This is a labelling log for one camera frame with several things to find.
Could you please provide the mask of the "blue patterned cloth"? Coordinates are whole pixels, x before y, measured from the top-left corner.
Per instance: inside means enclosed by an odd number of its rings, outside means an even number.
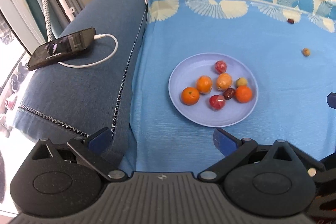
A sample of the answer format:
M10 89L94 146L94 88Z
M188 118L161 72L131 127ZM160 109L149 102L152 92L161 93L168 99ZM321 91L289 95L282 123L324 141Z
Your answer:
M149 0L132 83L127 172L200 172L222 158L213 130L186 119L168 83L182 60L224 53L254 74L254 111L228 131L285 139L322 159L335 151L335 0ZM310 49L310 56L302 54Z

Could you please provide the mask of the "large red tomato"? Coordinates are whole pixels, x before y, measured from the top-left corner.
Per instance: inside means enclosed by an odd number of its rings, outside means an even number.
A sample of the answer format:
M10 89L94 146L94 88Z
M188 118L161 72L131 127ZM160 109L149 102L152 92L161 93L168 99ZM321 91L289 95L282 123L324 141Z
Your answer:
M213 110L222 110L226 104L226 100L223 95L213 95L209 99L209 104Z

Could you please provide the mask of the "yellow brown longan fruit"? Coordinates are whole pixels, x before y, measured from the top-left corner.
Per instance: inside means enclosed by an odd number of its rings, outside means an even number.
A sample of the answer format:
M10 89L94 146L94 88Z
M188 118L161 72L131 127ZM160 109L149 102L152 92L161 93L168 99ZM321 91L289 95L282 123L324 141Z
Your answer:
M303 54L305 57L310 56L310 49L308 49L308 48L304 48L304 49L302 50L302 54Z

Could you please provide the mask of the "light blue plate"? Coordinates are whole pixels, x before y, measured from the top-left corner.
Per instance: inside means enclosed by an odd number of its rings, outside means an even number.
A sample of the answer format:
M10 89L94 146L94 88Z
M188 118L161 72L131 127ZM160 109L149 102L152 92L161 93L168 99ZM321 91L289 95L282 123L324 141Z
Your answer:
M220 110L213 109L209 99L213 95L221 94L216 87L218 73L215 63L219 60L226 62L227 73L236 81L244 77L248 87L252 90L252 99L247 103L240 103L235 98L226 101ZM181 94L184 88L194 86L201 76L211 77L213 89L209 94L201 95L198 102L187 106L182 102ZM190 121L206 127L227 127L237 124L247 118L254 110L259 96L259 87L253 73L239 60L222 53L200 53L181 61L172 71L168 91L175 108Z

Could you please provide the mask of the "longan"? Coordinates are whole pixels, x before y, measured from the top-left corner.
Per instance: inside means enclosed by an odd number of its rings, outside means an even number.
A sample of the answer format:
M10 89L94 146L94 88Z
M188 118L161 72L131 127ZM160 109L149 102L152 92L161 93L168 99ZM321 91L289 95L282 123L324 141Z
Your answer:
M240 77L236 80L235 85L237 88L240 86L248 86L248 80L244 77Z

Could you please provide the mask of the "left orange in plate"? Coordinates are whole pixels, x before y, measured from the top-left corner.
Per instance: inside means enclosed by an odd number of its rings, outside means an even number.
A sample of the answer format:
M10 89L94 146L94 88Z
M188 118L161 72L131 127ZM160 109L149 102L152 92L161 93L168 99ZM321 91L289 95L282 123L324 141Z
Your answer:
M194 87L186 87L181 92L181 101L185 105L194 105L199 101L200 93L199 91Z

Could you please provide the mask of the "plastic orange mandarin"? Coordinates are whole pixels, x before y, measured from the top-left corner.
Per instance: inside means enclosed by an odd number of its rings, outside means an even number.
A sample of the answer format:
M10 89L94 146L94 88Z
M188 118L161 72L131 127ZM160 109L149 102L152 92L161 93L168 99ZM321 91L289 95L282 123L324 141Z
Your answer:
M219 91L225 91L232 85L232 77L228 73L221 73L216 80L216 87Z

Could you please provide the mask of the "right orange in plate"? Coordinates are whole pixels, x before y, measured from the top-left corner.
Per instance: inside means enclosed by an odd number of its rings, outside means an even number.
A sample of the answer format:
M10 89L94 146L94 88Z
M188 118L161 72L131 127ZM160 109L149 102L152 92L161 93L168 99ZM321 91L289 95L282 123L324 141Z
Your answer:
M248 86L239 86L236 89L235 98L240 103L247 103L253 98L253 91Z

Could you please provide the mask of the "small red tomato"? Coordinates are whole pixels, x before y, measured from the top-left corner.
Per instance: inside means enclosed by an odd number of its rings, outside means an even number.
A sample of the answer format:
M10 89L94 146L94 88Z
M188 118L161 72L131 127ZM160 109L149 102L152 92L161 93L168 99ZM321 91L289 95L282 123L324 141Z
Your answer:
M215 70L217 73L222 74L227 71L227 64L223 60L219 60L215 63Z

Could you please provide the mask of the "black smartphone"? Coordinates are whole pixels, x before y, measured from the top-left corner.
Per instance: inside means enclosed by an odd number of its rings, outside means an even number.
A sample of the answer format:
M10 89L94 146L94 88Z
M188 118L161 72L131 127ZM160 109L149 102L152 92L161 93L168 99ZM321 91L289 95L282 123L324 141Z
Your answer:
M27 69L34 71L58 61L66 61L85 51L94 41L95 35L94 28L87 28L38 46L27 63Z

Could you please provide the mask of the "orange in plate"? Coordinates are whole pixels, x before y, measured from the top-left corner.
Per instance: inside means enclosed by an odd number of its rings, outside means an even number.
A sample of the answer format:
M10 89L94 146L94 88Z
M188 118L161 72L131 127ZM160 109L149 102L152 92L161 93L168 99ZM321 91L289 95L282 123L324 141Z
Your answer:
M247 103L253 98L253 91L248 86L239 86L236 89L235 98L240 103Z
M186 87L181 92L181 101L185 105L194 105L199 101L200 93L199 91L194 87Z

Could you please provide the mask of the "unwrapped orange mandarin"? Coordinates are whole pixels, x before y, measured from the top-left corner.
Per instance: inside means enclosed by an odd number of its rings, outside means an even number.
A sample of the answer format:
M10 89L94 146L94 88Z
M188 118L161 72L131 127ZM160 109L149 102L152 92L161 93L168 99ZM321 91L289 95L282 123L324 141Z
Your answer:
M209 94L213 88L213 81L209 76L200 76L196 81L196 89L201 94Z

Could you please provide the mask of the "white perforated pole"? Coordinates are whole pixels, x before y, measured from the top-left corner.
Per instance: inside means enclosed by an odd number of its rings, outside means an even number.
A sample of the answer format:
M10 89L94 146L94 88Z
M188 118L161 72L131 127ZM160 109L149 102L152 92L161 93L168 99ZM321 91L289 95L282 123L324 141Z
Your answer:
M52 33L52 26L51 26L51 21L50 21L50 12L49 12L48 0L42 0L42 8L43 8L43 14L44 14L44 17L45 17L47 39L48 39L48 42L50 42L54 39L54 36L53 36L53 33Z

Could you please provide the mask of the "dried red date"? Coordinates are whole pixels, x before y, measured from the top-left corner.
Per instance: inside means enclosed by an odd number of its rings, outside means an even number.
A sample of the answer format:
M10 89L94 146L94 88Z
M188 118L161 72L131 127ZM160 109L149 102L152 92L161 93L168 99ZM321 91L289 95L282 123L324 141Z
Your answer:
M294 24L295 23L295 21L293 20L293 19L287 19L287 22L289 23L289 24Z
M228 88L223 92L223 96L225 100L230 100L234 98L235 96L235 89L234 88Z

